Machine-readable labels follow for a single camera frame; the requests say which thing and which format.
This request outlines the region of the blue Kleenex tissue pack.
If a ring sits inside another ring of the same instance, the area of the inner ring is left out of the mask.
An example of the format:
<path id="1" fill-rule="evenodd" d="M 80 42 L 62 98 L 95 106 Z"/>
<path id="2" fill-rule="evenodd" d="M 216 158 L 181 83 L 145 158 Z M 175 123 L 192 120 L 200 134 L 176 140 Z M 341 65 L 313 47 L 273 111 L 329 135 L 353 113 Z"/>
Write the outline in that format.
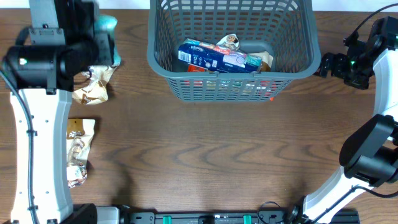
<path id="1" fill-rule="evenodd" d="M 178 47 L 178 59 L 190 65 L 220 73 L 258 72 L 262 58 L 193 39 L 186 39 Z"/>

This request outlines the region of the teal flushable wipes pack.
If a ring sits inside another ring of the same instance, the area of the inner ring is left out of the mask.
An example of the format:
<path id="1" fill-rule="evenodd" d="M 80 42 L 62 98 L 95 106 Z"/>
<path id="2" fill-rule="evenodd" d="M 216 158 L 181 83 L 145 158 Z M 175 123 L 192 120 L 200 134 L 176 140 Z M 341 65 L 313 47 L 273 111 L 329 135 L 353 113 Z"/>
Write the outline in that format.
<path id="1" fill-rule="evenodd" d="M 98 56 L 94 65 L 116 68 L 121 63 L 114 40 L 114 29 L 118 20 L 109 15 L 99 15 L 94 22 L 94 41 L 98 46 Z"/>

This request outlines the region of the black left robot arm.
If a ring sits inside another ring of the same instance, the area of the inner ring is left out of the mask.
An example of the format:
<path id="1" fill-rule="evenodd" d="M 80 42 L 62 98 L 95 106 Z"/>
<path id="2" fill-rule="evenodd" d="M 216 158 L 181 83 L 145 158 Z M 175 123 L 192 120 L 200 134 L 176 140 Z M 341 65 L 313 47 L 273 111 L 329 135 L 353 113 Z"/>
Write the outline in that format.
<path id="1" fill-rule="evenodd" d="M 32 24 L 2 61 L 16 121 L 17 184 L 11 223 L 117 223 L 116 207 L 73 203 L 67 180 L 67 121 L 74 77 L 112 65 L 111 36 L 97 1 L 31 1 Z"/>

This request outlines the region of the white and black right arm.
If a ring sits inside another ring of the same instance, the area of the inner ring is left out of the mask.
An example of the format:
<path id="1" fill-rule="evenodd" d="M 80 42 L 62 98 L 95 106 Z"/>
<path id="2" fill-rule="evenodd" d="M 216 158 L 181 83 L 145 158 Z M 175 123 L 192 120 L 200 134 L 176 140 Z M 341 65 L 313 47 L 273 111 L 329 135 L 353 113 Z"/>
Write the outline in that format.
<path id="1" fill-rule="evenodd" d="M 327 53 L 317 71 L 343 79 L 360 90 L 376 79 L 372 118 L 343 144 L 339 168 L 314 193 L 294 205 L 285 223 L 330 223 L 350 201 L 363 192 L 377 197 L 373 190 L 384 183 L 397 182 L 397 19 L 387 16 L 374 22 L 368 40 L 358 39 L 354 31 L 344 40 L 346 54 Z"/>

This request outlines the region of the cream cookie snack bag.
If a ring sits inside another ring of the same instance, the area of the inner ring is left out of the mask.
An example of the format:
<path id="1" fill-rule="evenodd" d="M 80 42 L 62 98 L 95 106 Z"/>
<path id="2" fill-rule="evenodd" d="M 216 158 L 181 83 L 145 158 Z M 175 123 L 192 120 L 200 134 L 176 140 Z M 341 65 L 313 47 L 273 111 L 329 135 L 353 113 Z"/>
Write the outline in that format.
<path id="1" fill-rule="evenodd" d="M 270 72 L 273 56 L 260 46 L 249 45 L 250 51 L 241 49 L 241 44 L 236 34 L 228 34 L 223 37 L 214 47 L 214 50 L 224 54 L 224 61 L 229 65 L 244 68 L 244 72 Z"/>

